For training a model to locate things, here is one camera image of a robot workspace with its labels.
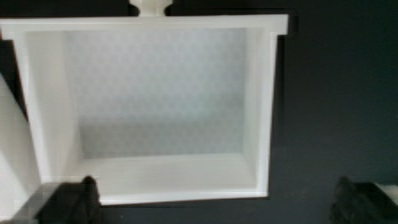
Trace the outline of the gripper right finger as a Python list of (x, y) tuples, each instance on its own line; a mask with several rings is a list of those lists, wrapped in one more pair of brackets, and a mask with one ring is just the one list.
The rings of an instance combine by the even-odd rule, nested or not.
[(332, 224), (398, 224), (398, 184), (339, 179), (330, 206)]

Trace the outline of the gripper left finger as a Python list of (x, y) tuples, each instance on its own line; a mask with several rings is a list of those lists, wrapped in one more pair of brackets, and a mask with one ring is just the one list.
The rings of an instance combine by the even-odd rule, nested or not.
[(60, 184), (37, 212), (39, 224), (103, 224), (96, 180)]

